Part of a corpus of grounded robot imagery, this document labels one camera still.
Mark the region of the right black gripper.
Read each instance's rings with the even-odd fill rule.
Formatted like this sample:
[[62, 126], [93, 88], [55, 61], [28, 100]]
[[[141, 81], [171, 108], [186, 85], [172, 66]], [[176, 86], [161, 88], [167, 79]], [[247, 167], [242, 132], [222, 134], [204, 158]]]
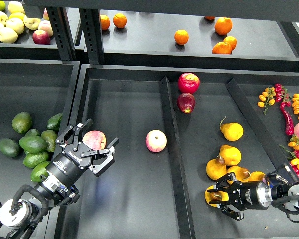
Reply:
[[[216, 180], [216, 184], [207, 193], [224, 192], [229, 196], [229, 202], [240, 211], [246, 209], [265, 210], [272, 202], [271, 190], [262, 181], [239, 182], [235, 173], [227, 173]], [[244, 214], [228, 207], [227, 202], [217, 205], [223, 214], [240, 221]]]

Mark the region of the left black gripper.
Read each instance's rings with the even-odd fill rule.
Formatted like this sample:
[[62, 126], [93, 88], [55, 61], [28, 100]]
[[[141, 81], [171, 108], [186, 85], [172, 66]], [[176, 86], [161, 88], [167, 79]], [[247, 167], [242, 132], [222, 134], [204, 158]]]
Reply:
[[61, 151], [46, 169], [65, 187], [71, 187], [87, 169], [99, 177], [115, 162], [115, 146], [119, 142], [117, 137], [102, 150], [92, 150], [82, 142], [82, 132], [92, 124], [92, 119], [76, 126], [70, 124], [55, 141]]

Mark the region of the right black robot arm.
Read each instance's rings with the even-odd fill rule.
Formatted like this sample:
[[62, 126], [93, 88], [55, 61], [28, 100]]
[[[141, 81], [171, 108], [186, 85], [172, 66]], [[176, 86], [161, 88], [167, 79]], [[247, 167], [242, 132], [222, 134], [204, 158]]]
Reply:
[[243, 219], [244, 210], [266, 210], [269, 206], [289, 219], [299, 215], [299, 179], [286, 163], [268, 174], [228, 171], [206, 189], [205, 201], [237, 221]]

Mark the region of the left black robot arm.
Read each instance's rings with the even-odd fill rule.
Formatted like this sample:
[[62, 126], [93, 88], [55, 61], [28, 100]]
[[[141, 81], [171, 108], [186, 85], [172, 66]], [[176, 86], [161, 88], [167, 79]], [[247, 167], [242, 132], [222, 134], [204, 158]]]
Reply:
[[10, 231], [7, 239], [28, 239], [54, 207], [68, 206], [80, 198], [75, 182], [86, 170], [96, 177], [105, 172], [114, 162], [114, 138], [105, 149], [93, 150], [82, 142], [82, 130], [93, 124], [91, 119], [77, 126], [69, 125], [56, 139], [61, 152], [47, 165], [47, 176], [34, 187], [21, 186], [12, 199], [0, 202], [0, 229]]

